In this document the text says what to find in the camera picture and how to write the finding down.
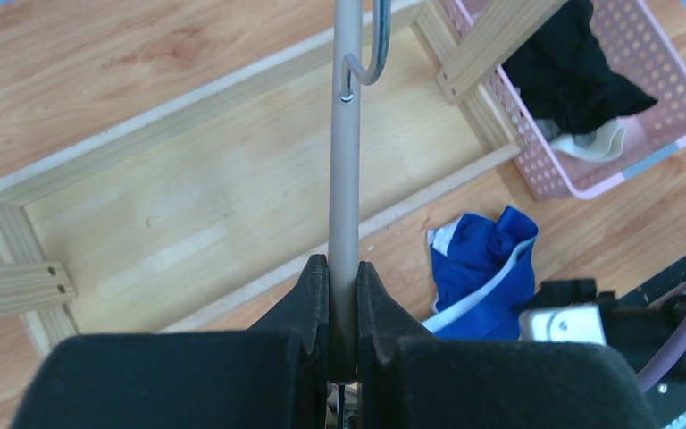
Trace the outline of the wooden hanger holding blue underwear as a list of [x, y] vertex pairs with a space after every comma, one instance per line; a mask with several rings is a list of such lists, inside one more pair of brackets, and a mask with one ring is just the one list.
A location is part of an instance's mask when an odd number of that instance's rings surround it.
[[335, 3], [328, 265], [329, 379], [336, 384], [356, 379], [361, 88], [373, 85], [385, 69], [391, 25], [391, 3], [373, 2], [372, 51], [363, 64], [363, 4]]

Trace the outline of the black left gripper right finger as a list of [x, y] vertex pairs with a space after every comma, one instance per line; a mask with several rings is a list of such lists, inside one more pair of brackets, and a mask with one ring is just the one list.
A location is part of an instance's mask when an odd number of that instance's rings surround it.
[[623, 357], [577, 342], [442, 340], [357, 275], [363, 428], [653, 428]]

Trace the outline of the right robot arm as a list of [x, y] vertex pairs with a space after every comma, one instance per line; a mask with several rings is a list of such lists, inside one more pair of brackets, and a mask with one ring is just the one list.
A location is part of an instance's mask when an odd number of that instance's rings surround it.
[[686, 384], [686, 256], [621, 298], [591, 278], [548, 281], [523, 309], [526, 323], [545, 311], [564, 317], [548, 319], [548, 339], [594, 337], [619, 351], [642, 391]]

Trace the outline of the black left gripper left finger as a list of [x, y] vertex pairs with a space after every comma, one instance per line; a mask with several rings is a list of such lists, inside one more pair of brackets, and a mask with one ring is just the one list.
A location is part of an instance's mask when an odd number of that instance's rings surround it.
[[322, 428], [329, 268], [245, 330], [84, 334], [38, 369], [16, 428]]

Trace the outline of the grey underwear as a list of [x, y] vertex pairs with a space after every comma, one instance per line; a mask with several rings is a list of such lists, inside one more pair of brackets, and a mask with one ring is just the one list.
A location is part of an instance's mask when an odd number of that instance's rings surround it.
[[590, 163], [608, 163], [623, 153], [626, 128], [617, 120], [611, 120], [587, 134], [564, 133], [549, 119], [536, 119], [543, 137], [556, 152]]

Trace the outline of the blue underwear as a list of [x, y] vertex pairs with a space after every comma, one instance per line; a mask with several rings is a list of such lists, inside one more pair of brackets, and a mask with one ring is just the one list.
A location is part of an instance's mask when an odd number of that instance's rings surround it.
[[496, 220], [464, 214], [427, 232], [436, 296], [422, 322], [441, 339], [515, 341], [536, 290], [538, 225], [507, 206]]

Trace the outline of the black underwear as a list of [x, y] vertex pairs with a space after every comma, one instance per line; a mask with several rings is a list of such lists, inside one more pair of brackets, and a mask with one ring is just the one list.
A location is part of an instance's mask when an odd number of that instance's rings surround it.
[[533, 118], [563, 133], [588, 134], [657, 99], [612, 71], [590, 28], [590, 1], [567, 1], [504, 63]]

